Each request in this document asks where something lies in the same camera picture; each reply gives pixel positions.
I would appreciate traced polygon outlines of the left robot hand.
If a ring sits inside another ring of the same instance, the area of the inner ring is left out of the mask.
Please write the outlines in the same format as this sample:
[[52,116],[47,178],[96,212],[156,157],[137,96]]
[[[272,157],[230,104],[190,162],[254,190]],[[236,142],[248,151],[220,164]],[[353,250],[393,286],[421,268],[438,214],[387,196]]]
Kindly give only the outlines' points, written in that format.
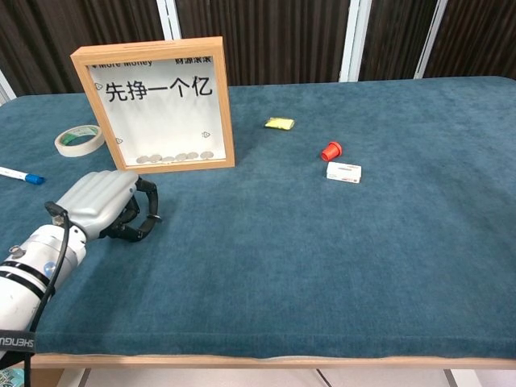
[[[135,194],[148,198],[148,214],[133,228],[129,222],[139,214]],[[80,178],[58,201],[68,212],[71,223],[84,232],[88,241],[109,236],[139,242],[146,238],[161,218],[158,192],[154,183],[135,172],[91,172]]]

